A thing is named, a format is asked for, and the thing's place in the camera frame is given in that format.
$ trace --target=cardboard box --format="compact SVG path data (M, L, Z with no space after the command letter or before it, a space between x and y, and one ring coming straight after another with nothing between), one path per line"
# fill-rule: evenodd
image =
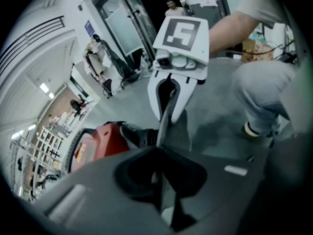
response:
M273 48L271 46L252 39L246 39L243 41L243 51L246 52L263 53L272 49ZM243 52L241 57L241 61L243 61L244 63L260 60L273 60L273 51L263 55L253 55Z

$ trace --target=poster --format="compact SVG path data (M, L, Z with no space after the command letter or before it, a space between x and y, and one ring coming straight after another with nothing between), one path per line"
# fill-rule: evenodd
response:
M92 37L93 34L95 34L94 29L92 28L92 25L91 25L91 23L89 22L89 20L88 20L87 23L85 24L85 29L86 29L86 31L87 31L87 33L88 33L88 35L89 35L90 37Z

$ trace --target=white label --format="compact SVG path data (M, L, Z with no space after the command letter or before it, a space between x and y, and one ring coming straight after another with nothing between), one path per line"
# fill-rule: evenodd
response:
M227 165L224 168L225 171L230 172L230 173L234 173L240 176L246 176L246 174L248 173L248 170L245 168L241 168L241 167L236 167L236 166L232 166L232 165Z

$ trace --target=white shelving rack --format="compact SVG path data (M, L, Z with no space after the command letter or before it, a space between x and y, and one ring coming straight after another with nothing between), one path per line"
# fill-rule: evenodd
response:
M59 169L57 161L59 161L62 141L62 137L55 135L43 126L40 135L37 136L37 149L34 149L33 156L37 157L40 153L40 162L51 164L54 168Z

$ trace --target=doorway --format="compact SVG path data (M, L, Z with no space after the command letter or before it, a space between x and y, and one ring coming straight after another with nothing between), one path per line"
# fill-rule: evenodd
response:
M146 53L154 60L155 30L144 17L145 10L136 0L92 0L99 15L122 52L126 62L139 68L141 56Z

